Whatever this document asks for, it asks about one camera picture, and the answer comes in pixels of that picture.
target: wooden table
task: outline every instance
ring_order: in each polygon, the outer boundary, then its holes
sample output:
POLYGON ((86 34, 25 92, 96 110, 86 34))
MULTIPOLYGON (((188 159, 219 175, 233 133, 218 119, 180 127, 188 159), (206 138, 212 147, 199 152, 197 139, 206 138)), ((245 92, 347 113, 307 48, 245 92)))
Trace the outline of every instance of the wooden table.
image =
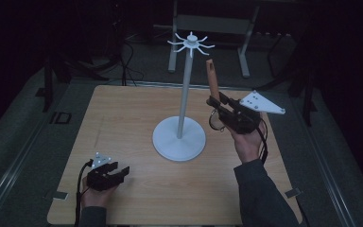
MULTIPOLYGON (((222 91, 238 99, 249 92, 222 91)), ((96 152, 109 155, 119 168, 130 166, 110 201, 108 224, 127 225, 236 225, 241 224, 238 187, 233 168, 240 165, 227 131, 212 130, 208 90, 190 89, 186 116, 206 133, 204 151, 195 159, 176 163, 162 157, 152 145, 155 127, 179 115, 182 89, 97 86, 78 132, 58 191, 66 201, 54 200, 48 213, 52 224, 75 220, 78 174, 96 152)), ((272 128, 268 122, 266 169, 285 197, 291 184, 272 128)), ((90 171, 86 168, 84 175, 90 171)), ((295 199, 287 199, 299 222, 295 199)))

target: person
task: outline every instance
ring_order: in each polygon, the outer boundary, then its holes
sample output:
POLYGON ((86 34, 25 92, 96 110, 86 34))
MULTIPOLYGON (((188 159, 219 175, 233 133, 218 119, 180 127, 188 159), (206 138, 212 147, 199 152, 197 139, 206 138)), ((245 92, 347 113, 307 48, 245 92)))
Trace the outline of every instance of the person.
MULTIPOLYGON (((226 127, 234 140, 234 147, 241 165, 234 169, 238 182, 240 199, 240 216, 244 226, 299 226, 299 223, 283 196, 277 190, 275 183, 268 176, 264 165, 259 159, 261 137, 257 131, 249 134, 238 134, 226 127)), ((259 125, 265 131, 263 122, 259 125)), ((106 207, 109 197, 116 187, 107 191, 97 192, 86 189, 86 179, 83 179, 81 198, 81 219, 79 226, 104 227, 106 207)))

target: sleeve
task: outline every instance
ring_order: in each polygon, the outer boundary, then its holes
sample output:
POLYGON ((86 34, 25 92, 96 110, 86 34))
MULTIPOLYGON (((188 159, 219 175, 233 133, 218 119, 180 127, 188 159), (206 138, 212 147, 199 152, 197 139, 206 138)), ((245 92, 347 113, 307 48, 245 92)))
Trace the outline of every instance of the sleeve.
POLYGON ((106 227, 106 208, 98 206, 83 208, 78 227, 106 227))
POLYGON ((261 160, 236 167, 234 174, 238 182, 240 215, 244 226, 299 225, 261 160))

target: person's right hand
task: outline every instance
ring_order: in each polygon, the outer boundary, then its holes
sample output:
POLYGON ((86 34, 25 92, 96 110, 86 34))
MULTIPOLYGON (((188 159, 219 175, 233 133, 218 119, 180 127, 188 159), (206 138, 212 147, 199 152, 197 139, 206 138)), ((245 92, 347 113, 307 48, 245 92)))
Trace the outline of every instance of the person's right hand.
MULTIPOLYGON (((238 158, 242 164, 259 158, 259 148, 262 140, 257 130, 252 133, 238 134, 230 127, 226 126, 226 128, 232 135, 235 151, 237 151, 238 158)), ((259 124, 259 129, 262 133, 265 133, 263 121, 259 124)))

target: white round base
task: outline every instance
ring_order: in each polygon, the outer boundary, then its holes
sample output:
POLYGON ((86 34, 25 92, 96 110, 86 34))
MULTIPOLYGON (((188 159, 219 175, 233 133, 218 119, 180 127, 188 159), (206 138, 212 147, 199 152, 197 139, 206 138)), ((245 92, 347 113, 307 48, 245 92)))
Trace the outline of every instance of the white round base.
POLYGON ((166 159, 183 162, 197 157, 205 147, 205 131, 195 120, 185 117, 182 137, 178 139, 179 117, 171 116, 155 128, 152 141, 166 159))

